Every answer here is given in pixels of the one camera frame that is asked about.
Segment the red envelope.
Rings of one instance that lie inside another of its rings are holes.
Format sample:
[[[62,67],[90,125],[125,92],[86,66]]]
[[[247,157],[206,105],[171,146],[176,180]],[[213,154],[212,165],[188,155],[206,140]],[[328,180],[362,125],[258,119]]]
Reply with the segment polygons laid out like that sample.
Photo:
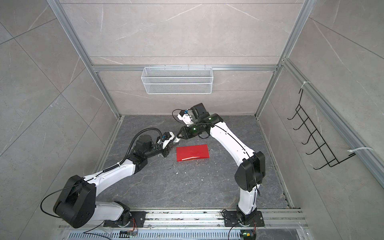
[[[208,159],[209,157],[210,155],[207,145],[177,147],[177,162]]]

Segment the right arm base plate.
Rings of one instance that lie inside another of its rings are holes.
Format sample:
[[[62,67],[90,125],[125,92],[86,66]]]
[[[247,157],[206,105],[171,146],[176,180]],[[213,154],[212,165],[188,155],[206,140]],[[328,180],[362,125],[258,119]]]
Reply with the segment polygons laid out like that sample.
[[[249,215],[244,215],[241,211],[222,210],[221,215],[226,227],[264,227],[264,217],[262,212],[253,211]]]

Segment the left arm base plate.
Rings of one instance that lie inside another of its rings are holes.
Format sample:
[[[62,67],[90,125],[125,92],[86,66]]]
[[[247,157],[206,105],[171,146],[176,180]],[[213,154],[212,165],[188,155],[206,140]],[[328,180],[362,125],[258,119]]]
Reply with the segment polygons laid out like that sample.
[[[117,221],[105,221],[103,227],[111,228],[131,228],[134,226],[142,228],[145,223],[147,212],[145,211],[133,211],[126,217],[121,217]]]

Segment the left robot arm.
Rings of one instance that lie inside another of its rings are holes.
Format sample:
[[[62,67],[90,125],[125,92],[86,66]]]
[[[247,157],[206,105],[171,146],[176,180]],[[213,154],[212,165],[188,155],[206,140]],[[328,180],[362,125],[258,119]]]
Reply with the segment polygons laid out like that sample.
[[[164,133],[156,142],[149,135],[136,137],[120,162],[92,175],[69,178],[53,207],[54,213],[75,229],[92,221],[128,226],[132,222],[132,215],[127,205],[119,201],[98,202],[97,196],[120,180],[141,171],[149,158],[159,154],[166,157],[178,142],[179,139],[172,132]]]

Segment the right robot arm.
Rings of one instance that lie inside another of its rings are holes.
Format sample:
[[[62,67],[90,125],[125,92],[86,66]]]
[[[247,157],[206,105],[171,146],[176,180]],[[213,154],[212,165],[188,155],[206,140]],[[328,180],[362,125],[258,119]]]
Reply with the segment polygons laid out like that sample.
[[[217,114],[197,120],[192,120],[189,114],[183,114],[178,115],[178,119],[185,126],[181,128],[177,138],[187,140],[207,133],[232,156],[238,166],[235,181],[240,188],[236,218],[239,224],[250,225],[257,215],[257,195],[260,194],[259,188],[266,175],[265,155],[246,146]]]

